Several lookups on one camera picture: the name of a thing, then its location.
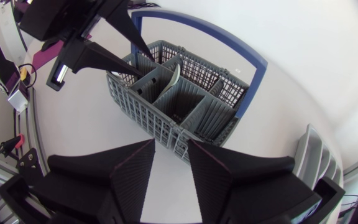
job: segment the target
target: gray dish rack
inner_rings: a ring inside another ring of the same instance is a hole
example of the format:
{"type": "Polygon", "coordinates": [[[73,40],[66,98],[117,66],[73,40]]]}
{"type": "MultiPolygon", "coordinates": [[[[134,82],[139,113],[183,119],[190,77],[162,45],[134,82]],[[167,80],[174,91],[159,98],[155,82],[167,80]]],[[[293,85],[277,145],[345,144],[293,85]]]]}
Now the gray dish rack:
{"type": "MultiPolygon", "coordinates": [[[[142,17],[151,15],[160,18],[169,16],[169,19],[178,22],[183,18],[191,18],[191,21],[196,21],[193,25],[197,25],[200,30],[203,30],[202,26],[208,26],[222,32],[220,28],[205,21],[165,10],[133,12],[132,20],[141,30],[139,20],[141,24],[142,17]]],[[[237,42],[240,41],[231,34],[224,34],[237,42]]],[[[251,48],[241,43],[243,49],[244,46],[248,47],[246,50],[249,54],[251,48]]],[[[148,47],[155,62],[142,55],[134,46],[132,46],[132,53],[123,58],[125,62],[142,72],[144,75],[142,78],[108,72],[108,87],[114,101],[144,131],[166,148],[173,149],[174,153],[187,163],[190,161],[187,153],[189,139],[222,146],[252,101],[262,81],[267,63],[262,60],[264,67],[263,69],[257,67],[257,72],[249,86],[226,69],[183,47],[164,40],[151,43],[148,47]],[[178,83],[158,97],[170,82],[177,65],[181,66],[178,83]]]]}

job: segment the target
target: cable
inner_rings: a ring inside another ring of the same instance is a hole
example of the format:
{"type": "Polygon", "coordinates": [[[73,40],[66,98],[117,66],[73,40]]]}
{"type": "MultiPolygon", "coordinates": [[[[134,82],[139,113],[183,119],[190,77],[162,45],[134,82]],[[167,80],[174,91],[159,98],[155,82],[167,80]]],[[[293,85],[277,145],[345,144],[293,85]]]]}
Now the cable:
{"type": "Polygon", "coordinates": [[[358,197],[358,195],[344,195],[344,196],[358,197]]]}
{"type": "Polygon", "coordinates": [[[347,204],[342,204],[342,206],[343,206],[343,205],[352,205],[352,204],[354,204],[354,203],[358,203],[358,201],[352,202],[352,203],[347,203],[347,204]]]}
{"type": "Polygon", "coordinates": [[[144,7],[160,7],[160,6],[156,3],[140,3],[140,4],[128,5],[128,9],[141,9],[144,7]]]}
{"type": "Polygon", "coordinates": [[[26,65],[30,65],[32,67],[32,69],[34,70],[34,74],[35,74],[34,82],[25,88],[26,90],[28,90],[30,87],[32,87],[35,84],[35,81],[37,81],[37,69],[35,69],[34,65],[32,65],[30,63],[25,63],[23,65],[19,65],[19,68],[22,68],[26,65]]]}

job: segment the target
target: blue metal frame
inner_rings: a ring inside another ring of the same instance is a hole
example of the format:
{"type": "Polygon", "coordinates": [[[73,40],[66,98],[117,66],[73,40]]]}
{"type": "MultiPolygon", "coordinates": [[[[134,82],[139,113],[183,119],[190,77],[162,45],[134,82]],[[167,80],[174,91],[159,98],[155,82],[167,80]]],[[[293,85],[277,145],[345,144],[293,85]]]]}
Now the blue metal frame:
{"type": "MultiPolygon", "coordinates": [[[[147,9],[142,11],[135,11],[132,12],[132,21],[134,22],[140,33],[142,32],[143,17],[168,19],[194,27],[220,40],[222,43],[235,50],[237,53],[247,59],[253,66],[255,66],[255,75],[252,79],[251,84],[249,85],[248,92],[236,113],[236,117],[241,118],[251,104],[251,101],[254,98],[260,83],[262,82],[267,68],[267,61],[254,49],[252,49],[252,47],[244,43],[236,36],[202,19],[198,19],[196,17],[189,16],[180,12],[173,12],[163,9],[147,9]]],[[[139,50],[133,44],[131,44],[131,52],[133,54],[136,54],[138,51],[139,50]]]]}

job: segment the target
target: robotic arm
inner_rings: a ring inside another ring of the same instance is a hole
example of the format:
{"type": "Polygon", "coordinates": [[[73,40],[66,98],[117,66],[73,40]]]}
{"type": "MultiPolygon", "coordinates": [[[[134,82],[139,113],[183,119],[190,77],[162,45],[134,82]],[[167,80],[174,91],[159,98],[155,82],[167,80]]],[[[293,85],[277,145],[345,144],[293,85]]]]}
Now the robotic arm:
{"type": "Polygon", "coordinates": [[[41,41],[54,37],[64,41],[62,51],[49,75],[48,86],[59,91],[64,85],[63,79],[68,68],[73,73],[89,67],[124,72],[137,77],[144,75],[99,44],[85,38],[103,17],[153,60],[127,13],[128,2],[129,0],[35,0],[30,4],[23,15],[20,28],[41,41]]]}

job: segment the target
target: white floor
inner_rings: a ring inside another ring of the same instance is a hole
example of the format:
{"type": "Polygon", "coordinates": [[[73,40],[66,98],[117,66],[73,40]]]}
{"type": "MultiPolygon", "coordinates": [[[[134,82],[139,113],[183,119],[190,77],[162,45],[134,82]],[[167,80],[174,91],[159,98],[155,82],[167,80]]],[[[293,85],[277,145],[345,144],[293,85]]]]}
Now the white floor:
{"type": "MultiPolygon", "coordinates": [[[[129,42],[104,21],[91,34],[92,41],[119,57],[130,52],[129,42]]],[[[247,83],[252,78],[252,68],[247,62],[192,28],[176,22],[145,19],[142,35],[146,43],[164,39],[184,46],[229,69],[247,83]]],[[[33,41],[26,61],[31,60],[30,55],[38,51],[40,45],[33,41]]],[[[56,92],[45,84],[53,63],[54,60],[38,71],[35,84],[40,130],[48,156],[85,155],[150,139],[113,102],[104,71],[86,68],[77,74],[68,72],[65,86],[56,92]]],[[[297,83],[270,63],[259,91],[225,147],[255,156],[294,156],[308,123],[319,131],[342,166],[327,117],[297,83]]],[[[142,221],[201,221],[190,167],[160,144],[156,147],[142,221]]]]}

